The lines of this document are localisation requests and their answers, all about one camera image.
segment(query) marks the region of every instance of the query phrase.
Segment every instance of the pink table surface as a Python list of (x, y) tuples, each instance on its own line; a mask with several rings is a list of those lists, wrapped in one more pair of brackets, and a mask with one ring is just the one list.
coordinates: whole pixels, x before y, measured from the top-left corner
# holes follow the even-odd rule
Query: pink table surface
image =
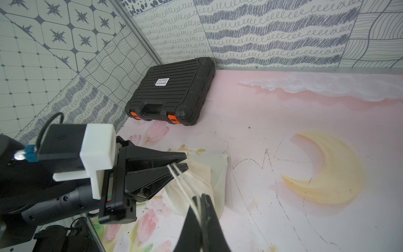
[[(403, 101), (238, 84), (287, 74), (218, 70), (196, 125), (128, 119), (118, 135), (156, 150), (230, 155), (220, 224), (233, 252), (401, 250)], [(280, 177), (309, 180), (322, 169), (320, 150), (295, 135), (311, 129), (339, 137), (361, 158), (366, 186), (348, 204), (309, 202)], [(96, 226), (107, 251), (173, 250), (184, 218), (160, 195), (137, 207), (136, 223)]]

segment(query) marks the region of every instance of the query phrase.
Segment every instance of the wavy line pattern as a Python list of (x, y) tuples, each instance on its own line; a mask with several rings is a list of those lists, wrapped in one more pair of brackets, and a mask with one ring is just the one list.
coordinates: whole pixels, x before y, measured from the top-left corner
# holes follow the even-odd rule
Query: wavy line pattern
[(400, 9), (401, 0), (172, 0), (133, 18), (166, 63), (213, 55), (219, 66), (385, 67), (400, 42), (369, 40), (403, 38)]
[(361, 7), (339, 67), (394, 67), (403, 57), (403, 3), (369, 0)]
[(193, 2), (195, 3), (196, 6), (199, 6), (199, 5), (209, 5), (213, 1), (214, 0), (194, 0)]
[(151, 55), (130, 29), (124, 28), (80, 75), (124, 109), (153, 65), (156, 62)]
[(358, 9), (354, 8), (349, 12), (336, 14), (336, 15), (309, 15), (296, 22), (282, 22), (275, 21), (271, 22), (265, 27), (256, 27), (252, 25), (246, 25), (238, 30), (224, 29), (218, 32), (206, 32), (206, 37), (208, 39), (222, 39), (224, 37), (241, 37), (246, 34), (254, 34), (258, 36), (264, 36), (273, 31), (283, 31), (283, 32), (296, 32), (302, 28), (308, 26), (321, 26), (321, 27), (331, 27), (334, 25), (344, 24), (351, 20), (354, 20), (358, 15)]
[(261, 58), (246, 58), (246, 59), (237, 59), (237, 58), (228, 58), (228, 59), (220, 59), (216, 58), (217, 64), (223, 65), (262, 65), (267, 66), (271, 64), (279, 64), (284, 66), (293, 66), (300, 63), (314, 64), (314, 65), (327, 65), (338, 63), (341, 59), (341, 55), (335, 55), (333, 57), (315, 57), (315, 56), (299, 56), (296, 58), (283, 58), (283, 57), (272, 57), (270, 59), (261, 59)]
[(122, 120), (117, 121), (122, 110), (111, 110), (113, 105), (114, 103), (110, 99), (98, 92), (84, 78), (76, 78), (62, 89), (16, 138), (23, 144), (34, 143), (42, 126), (57, 112), (65, 113), (66, 123), (100, 123), (102, 121), (103, 123), (113, 123), (118, 128), (124, 123)]
[(120, 111), (120, 117), (114, 120), (113, 126), (115, 126), (115, 129), (119, 129), (122, 127), (123, 123), (128, 119), (129, 117), (127, 116), (126, 112), (121, 110)]
[(343, 58), (359, 59), (365, 53), (368, 40), (349, 40), (344, 51)]
[(403, 67), (403, 60), (402, 59), (398, 60), (391, 67)]
[(403, 38), (403, 12), (382, 13), (371, 29), (372, 40)]
[(213, 15), (200, 16), (200, 21), (203, 24), (214, 24), (220, 20), (236, 20), (245, 15), (253, 15), (255, 17), (261, 17), (271, 10), (283, 9), (294, 10), (304, 4), (313, 0), (285, 0), (285, 1), (267, 1), (263, 5), (245, 4), (235, 10), (220, 10)]
[(298, 48), (304, 46), (315, 46), (318, 48), (326, 48), (331, 46), (339, 46), (345, 44), (349, 39), (348, 34), (344, 34), (340, 37), (335, 38), (312, 38), (307, 37), (301, 40), (297, 40), (295, 42), (287, 42), (287, 41), (272, 41), (268, 44), (256, 44), (256, 43), (247, 43), (241, 46), (234, 45), (225, 45), (225, 46), (212, 46), (212, 52), (226, 53), (226, 52), (246, 52), (249, 50), (259, 51), (259, 52), (267, 52), (272, 49), (282, 49), (282, 50), (296, 50)]

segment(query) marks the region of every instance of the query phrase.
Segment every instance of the star pattern tile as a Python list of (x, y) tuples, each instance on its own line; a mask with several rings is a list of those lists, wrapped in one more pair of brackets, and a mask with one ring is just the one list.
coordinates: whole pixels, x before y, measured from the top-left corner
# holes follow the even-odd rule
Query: star pattern tile
[(78, 52), (101, 51), (126, 27), (107, 0), (5, 0), (0, 3), (0, 10), (23, 32), (78, 72), (88, 64), (77, 56)]
[(66, 123), (118, 130), (151, 65), (107, 1), (0, 1), (0, 134), (32, 144), (59, 111)]

